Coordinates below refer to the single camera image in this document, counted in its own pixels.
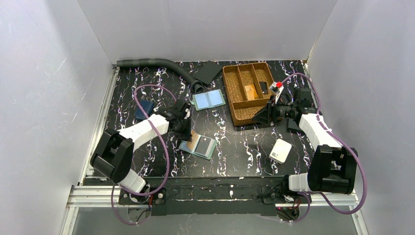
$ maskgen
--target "black marble surface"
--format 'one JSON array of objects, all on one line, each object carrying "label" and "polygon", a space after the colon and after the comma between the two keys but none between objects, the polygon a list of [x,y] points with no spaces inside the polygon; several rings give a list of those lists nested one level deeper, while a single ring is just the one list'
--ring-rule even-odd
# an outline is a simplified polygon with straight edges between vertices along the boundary
[{"label": "black marble surface", "polygon": [[[222,66],[247,64],[257,61],[218,62]],[[294,72],[303,72],[301,61],[266,61],[275,81]],[[197,73],[204,62],[180,63],[191,74]],[[108,112],[106,128],[121,129],[137,123],[134,113],[138,108],[133,91],[141,84],[157,84],[168,88],[177,99],[189,100],[188,84],[166,68],[121,68]],[[294,87],[308,87],[305,79],[294,77],[286,84],[288,92]],[[222,73],[205,87],[205,92],[221,89],[226,96]],[[139,100],[152,101],[155,107],[173,104],[172,97],[161,89],[145,88],[138,92]],[[196,111],[192,107],[193,129],[218,141],[211,160],[206,160],[178,149],[173,134],[163,136],[169,149],[170,177],[224,177],[299,174],[308,170],[313,150],[307,137],[286,131],[286,121],[276,125],[251,124],[235,127],[231,119],[228,100],[226,105]],[[291,143],[291,152],[284,164],[268,158],[276,139]],[[134,153],[132,169],[142,176],[163,176],[166,159],[158,138],[143,145]]]}]

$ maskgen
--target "wicker basket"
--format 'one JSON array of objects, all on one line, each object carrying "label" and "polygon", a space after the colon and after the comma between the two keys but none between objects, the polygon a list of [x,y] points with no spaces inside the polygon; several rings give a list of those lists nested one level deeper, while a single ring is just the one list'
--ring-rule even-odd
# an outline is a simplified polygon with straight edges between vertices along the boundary
[{"label": "wicker basket", "polygon": [[[259,82],[267,82],[267,86],[270,86],[274,81],[267,63],[224,66],[223,80],[233,124],[240,126],[254,123],[252,117],[267,104],[271,96],[271,92],[263,94],[259,86]],[[258,94],[256,100],[248,100],[245,92],[245,86],[252,84]]]}]

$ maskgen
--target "black tube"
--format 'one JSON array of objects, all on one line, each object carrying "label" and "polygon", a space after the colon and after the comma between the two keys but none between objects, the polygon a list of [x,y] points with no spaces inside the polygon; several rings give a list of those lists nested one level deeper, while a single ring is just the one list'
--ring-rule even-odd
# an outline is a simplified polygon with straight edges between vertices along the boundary
[{"label": "black tube", "polygon": [[149,67],[160,66],[173,70],[180,75],[188,84],[193,93],[202,93],[202,82],[195,79],[190,73],[184,70],[180,65],[166,59],[138,59],[138,60],[118,60],[117,67]]}]

